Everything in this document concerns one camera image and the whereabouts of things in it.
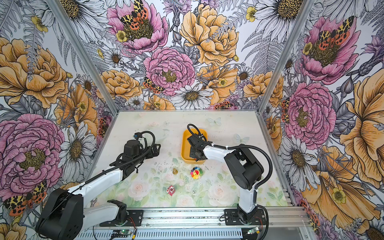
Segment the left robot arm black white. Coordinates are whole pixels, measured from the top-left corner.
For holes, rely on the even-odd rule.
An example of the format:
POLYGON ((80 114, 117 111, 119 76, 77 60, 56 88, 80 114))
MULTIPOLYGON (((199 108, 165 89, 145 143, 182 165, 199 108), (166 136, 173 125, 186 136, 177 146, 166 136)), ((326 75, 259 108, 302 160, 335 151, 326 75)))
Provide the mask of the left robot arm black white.
POLYGON ((88 207, 88 204, 137 172, 144 160, 157 157, 161 145, 155 141, 150 131, 135 133, 109 169, 67 190, 54 190, 36 224, 36 233, 43 239, 73 240, 80 232, 102 223, 125 224, 129 219, 126 204, 118 200, 109 200, 96 207, 88 207))

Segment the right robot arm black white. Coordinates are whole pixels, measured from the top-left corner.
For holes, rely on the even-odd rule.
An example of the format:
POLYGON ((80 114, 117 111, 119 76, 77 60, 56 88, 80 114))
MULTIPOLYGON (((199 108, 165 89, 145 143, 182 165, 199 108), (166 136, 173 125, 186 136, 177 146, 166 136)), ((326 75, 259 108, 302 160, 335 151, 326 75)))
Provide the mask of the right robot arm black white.
POLYGON ((257 211, 257 183, 262 180, 264 167, 245 145, 220 147, 193 134, 187 138, 190 157, 197 160, 216 160, 227 165, 232 178, 240 187, 237 216, 244 225, 252 222, 257 211))

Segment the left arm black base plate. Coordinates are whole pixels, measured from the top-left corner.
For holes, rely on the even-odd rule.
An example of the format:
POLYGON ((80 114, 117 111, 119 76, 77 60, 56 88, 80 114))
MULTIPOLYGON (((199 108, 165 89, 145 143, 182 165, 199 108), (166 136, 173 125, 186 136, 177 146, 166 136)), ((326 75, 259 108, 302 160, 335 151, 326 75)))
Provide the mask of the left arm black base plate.
POLYGON ((118 214, 117 218, 99 224, 100 227, 140 227, 143 221, 143 210, 126 210, 123 215, 118 214))

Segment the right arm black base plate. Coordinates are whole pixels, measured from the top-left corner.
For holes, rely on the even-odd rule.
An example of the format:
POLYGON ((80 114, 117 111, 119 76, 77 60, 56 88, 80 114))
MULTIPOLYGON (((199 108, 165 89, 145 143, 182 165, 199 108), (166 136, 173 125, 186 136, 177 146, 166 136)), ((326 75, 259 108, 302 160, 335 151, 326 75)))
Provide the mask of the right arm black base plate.
POLYGON ((227 226, 260 226, 267 222, 266 213, 261 208, 255 208, 250 213, 242 209, 224 209, 224 222, 227 226))

